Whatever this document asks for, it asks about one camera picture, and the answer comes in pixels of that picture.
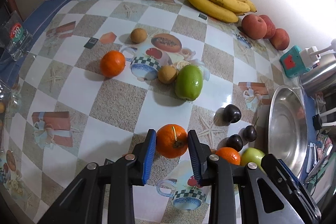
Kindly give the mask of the small orange tangerine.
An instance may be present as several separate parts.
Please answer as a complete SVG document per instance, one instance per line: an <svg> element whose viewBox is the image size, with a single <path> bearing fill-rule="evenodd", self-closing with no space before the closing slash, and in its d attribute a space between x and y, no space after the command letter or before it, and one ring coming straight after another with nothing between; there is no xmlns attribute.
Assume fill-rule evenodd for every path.
<svg viewBox="0 0 336 224"><path fill-rule="evenodd" d="M240 165L241 162L240 154L238 153L238 151L236 151L231 147L222 147L218 149L215 154L225 159L227 162L231 164Z"/></svg>

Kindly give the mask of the orange with stem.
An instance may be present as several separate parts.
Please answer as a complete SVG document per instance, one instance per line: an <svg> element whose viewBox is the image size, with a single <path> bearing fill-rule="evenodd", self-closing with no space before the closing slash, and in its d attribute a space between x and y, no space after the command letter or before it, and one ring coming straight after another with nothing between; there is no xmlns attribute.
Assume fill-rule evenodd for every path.
<svg viewBox="0 0 336 224"><path fill-rule="evenodd" d="M188 148L187 132L178 124L166 124L157 131L156 150L168 159L181 157Z"/></svg>

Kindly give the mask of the large green mango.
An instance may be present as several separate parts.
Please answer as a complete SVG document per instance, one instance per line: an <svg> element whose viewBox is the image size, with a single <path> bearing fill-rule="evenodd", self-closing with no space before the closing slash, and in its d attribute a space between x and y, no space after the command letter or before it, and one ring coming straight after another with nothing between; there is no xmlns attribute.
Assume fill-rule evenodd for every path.
<svg viewBox="0 0 336 224"><path fill-rule="evenodd" d="M175 94L178 98L194 101L201 94L203 87L203 74L196 65L183 67L175 81Z"/></svg>

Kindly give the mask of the brown longan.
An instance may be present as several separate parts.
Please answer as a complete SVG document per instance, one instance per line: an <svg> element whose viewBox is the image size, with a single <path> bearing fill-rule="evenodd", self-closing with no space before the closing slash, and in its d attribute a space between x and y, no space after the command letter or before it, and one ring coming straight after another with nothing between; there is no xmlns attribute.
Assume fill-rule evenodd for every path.
<svg viewBox="0 0 336 224"><path fill-rule="evenodd" d="M171 84L175 81L177 77L177 70L175 67L171 67L169 65L165 65L161 67L158 71L158 79L163 84Z"/></svg>
<svg viewBox="0 0 336 224"><path fill-rule="evenodd" d="M130 39L133 43L142 43L147 39L147 32L143 28L136 28L131 32Z"/></svg>

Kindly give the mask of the steel bowl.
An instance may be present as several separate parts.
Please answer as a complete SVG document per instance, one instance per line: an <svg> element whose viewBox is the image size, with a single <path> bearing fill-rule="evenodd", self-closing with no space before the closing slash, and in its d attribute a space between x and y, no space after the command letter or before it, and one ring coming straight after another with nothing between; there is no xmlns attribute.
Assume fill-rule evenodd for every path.
<svg viewBox="0 0 336 224"><path fill-rule="evenodd" d="M273 94L268 118L268 153L299 177L306 157L307 122L299 96L287 85Z"/></svg>

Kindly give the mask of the steel electric kettle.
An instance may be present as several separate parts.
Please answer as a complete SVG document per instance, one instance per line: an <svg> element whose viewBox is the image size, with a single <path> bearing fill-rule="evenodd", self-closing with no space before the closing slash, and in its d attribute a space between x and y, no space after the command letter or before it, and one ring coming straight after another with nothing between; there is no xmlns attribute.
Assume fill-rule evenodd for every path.
<svg viewBox="0 0 336 224"><path fill-rule="evenodd" d="M321 56L319 65L299 77L308 96L335 92L335 53Z"/></svg>

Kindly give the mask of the teal plastic box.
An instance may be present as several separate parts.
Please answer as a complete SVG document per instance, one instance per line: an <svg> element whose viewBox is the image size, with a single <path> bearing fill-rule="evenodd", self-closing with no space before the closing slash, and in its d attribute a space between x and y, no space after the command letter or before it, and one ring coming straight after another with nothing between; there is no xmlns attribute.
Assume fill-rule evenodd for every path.
<svg viewBox="0 0 336 224"><path fill-rule="evenodd" d="M310 71L309 68L305 67L299 54L300 52L301 48L299 46L293 46L288 52L280 57L280 63L288 78L292 79Z"/></svg>

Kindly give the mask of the patterned plastic tablecloth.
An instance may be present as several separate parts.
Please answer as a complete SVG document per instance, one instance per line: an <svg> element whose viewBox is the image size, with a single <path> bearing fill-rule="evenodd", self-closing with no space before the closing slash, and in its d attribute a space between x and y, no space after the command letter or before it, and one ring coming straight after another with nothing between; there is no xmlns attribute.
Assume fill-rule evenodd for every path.
<svg viewBox="0 0 336 224"><path fill-rule="evenodd" d="M268 40L246 38L193 9L186 0L46 0L24 22L28 52L1 65L9 101L1 105L1 194L19 223L37 223L89 163L116 161L166 124L194 129L212 149L253 124L262 148L270 101L286 77ZM131 32L143 28L139 44ZM105 77L100 61L121 52L126 65ZM161 67L187 65L203 74L194 101L175 94ZM223 110L241 119L227 124Z"/></svg>

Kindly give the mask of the white power adapter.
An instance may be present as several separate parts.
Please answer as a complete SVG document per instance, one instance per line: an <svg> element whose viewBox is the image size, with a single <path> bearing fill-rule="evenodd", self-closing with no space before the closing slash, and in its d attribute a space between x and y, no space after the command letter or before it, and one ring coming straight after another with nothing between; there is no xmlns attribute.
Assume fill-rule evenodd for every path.
<svg viewBox="0 0 336 224"><path fill-rule="evenodd" d="M308 69L319 63L319 60L321 59L321 54L327 51L336 51L335 39L331 41L331 44L328 47L322 50L318 50L316 46L313 46L310 48L305 48L299 53L299 55L302 59L304 66Z"/></svg>

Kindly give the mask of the red peach back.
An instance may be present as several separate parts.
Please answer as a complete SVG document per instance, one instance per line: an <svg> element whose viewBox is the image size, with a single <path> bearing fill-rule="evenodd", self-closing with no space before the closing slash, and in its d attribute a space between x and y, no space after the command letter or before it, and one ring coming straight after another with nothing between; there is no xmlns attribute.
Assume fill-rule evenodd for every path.
<svg viewBox="0 0 336 224"><path fill-rule="evenodd" d="M274 36L270 38L271 44L278 51L283 51L288 48L290 38L286 30L282 28L276 28Z"/></svg>

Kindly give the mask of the red peach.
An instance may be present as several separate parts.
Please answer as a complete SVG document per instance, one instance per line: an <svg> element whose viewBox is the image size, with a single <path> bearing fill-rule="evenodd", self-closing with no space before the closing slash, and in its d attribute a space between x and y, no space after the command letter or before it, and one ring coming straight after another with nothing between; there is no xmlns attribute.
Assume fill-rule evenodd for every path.
<svg viewBox="0 0 336 224"><path fill-rule="evenodd" d="M288 48L290 38L286 30L282 28L276 28L274 36L270 38L271 44L278 51L283 51Z"/></svg>
<svg viewBox="0 0 336 224"><path fill-rule="evenodd" d="M241 27L244 34L254 40L262 39L267 32L265 21L260 16L253 14L244 16L241 21Z"/></svg>
<svg viewBox="0 0 336 224"><path fill-rule="evenodd" d="M275 32L276 32L275 25L273 24L270 17L267 16L267 15L260 15L260 18L262 18L264 20L264 22L266 23L266 26L267 26L267 31L266 31L266 34L264 36L264 39L272 38L274 36Z"/></svg>

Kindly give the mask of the red peach middle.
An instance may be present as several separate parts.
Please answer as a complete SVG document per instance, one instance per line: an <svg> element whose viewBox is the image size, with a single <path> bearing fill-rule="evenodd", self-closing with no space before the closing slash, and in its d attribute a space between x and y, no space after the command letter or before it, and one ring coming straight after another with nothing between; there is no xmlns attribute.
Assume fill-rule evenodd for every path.
<svg viewBox="0 0 336 224"><path fill-rule="evenodd" d="M275 25L273 24L270 17L267 16L267 15L260 15L260 18L262 18L264 20L264 22L266 23L266 26L267 26L267 31L266 31L266 34L264 36L264 39L272 38L274 36L275 32L276 32Z"/></svg>

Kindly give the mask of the red peach front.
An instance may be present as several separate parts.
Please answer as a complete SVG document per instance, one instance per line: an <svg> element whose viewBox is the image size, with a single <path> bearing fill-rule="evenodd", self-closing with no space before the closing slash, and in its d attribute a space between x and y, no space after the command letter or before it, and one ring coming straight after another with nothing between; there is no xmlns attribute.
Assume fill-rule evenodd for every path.
<svg viewBox="0 0 336 224"><path fill-rule="evenodd" d="M241 27L244 34L254 40L262 39L267 32L265 21L260 16L253 14L244 16L241 21Z"/></svg>

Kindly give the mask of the glass mug with logo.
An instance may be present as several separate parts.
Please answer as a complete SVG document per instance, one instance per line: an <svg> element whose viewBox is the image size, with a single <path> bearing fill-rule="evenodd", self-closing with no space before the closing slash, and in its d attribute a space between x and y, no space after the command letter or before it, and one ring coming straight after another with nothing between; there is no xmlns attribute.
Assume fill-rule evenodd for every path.
<svg viewBox="0 0 336 224"><path fill-rule="evenodd" d="M1 24L1 65L18 61L28 52L32 39L17 11L12 12L9 20Z"/></svg>

